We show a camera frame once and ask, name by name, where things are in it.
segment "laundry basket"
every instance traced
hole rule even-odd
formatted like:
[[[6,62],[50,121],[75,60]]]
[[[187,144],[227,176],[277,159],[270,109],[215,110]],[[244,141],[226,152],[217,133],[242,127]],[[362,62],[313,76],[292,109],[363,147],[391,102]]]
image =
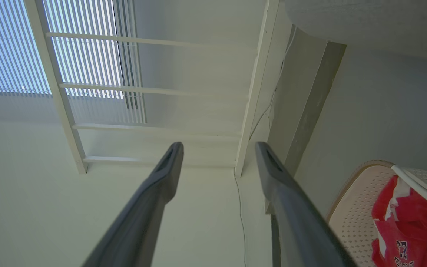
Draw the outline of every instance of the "laundry basket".
[[[371,209],[383,187],[396,174],[427,200],[427,171],[370,161],[354,171],[327,216],[332,231],[360,267],[375,266],[371,260],[371,242],[377,238],[377,229]]]

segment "red towel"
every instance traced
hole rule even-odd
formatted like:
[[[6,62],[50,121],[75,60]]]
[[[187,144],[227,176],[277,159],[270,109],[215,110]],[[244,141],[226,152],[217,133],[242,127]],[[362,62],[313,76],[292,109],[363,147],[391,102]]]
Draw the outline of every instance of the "red towel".
[[[427,201],[397,175],[381,191],[371,216],[377,267],[427,267]]]

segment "printed number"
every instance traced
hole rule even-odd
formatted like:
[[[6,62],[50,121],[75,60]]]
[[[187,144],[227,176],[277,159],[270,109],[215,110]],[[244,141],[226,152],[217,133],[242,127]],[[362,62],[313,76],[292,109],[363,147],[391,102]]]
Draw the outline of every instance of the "printed number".
[[[400,258],[407,260],[408,255],[406,254],[406,250],[408,249],[408,242],[396,240],[396,245],[398,246],[398,251],[400,252]]]
[[[401,262],[398,257],[395,257],[395,264],[397,267],[415,267],[415,261],[412,260],[410,263]]]

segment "electrical cable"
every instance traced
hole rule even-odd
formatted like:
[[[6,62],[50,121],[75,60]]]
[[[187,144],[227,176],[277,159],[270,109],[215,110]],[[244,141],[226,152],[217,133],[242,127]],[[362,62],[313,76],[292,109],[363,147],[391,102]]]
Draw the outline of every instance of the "electrical cable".
[[[239,205],[240,205],[240,221],[242,222],[242,229],[243,229],[243,233],[244,233],[244,264],[246,267],[246,236],[245,236],[245,226],[243,223],[243,217],[242,217],[242,198],[240,196],[240,187],[238,186],[238,181],[235,178],[235,168],[234,168],[234,179],[235,179],[235,184],[237,185],[237,190],[238,190],[238,201],[239,201]]]
[[[271,102],[270,102],[269,106],[266,108],[266,110],[265,110],[265,111],[261,114],[261,116],[259,117],[258,122],[256,122],[255,127],[253,128],[253,130],[251,131],[251,134],[249,135],[248,141],[249,141],[249,140],[251,140],[251,137],[253,136],[253,133],[255,132],[256,127],[258,127],[258,124],[259,124],[259,122],[261,121],[261,119],[263,118],[263,116],[266,114],[266,111],[268,111],[268,110],[269,110],[269,108],[271,108],[271,106],[273,105],[273,99],[274,99],[274,95],[275,95],[275,93],[276,93],[276,89],[278,88],[279,79],[281,78],[281,74],[283,74],[283,70],[284,70],[284,61],[286,60],[286,55],[288,54],[289,49],[291,48],[291,44],[293,44],[293,40],[294,40],[294,37],[295,37],[295,35],[296,35],[296,30],[297,30],[297,29],[298,29],[298,27],[296,27],[296,28],[294,29],[294,33],[293,33],[293,37],[291,38],[291,42],[289,43],[288,48],[286,49],[286,53],[284,53],[283,63],[282,63],[282,65],[281,65],[281,71],[279,72],[279,78],[278,78],[278,81],[276,82],[276,86],[275,86],[275,88],[274,88],[273,95],[271,95]]]

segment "red fabric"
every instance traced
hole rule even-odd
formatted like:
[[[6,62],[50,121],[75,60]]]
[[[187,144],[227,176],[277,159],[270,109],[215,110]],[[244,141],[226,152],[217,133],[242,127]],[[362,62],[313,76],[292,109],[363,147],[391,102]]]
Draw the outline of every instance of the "red fabric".
[[[372,260],[378,267],[427,267],[427,201],[416,191],[398,197],[394,214],[386,210],[397,186],[398,176],[386,184],[372,209],[372,217],[386,244],[384,257],[378,239],[372,242]]]

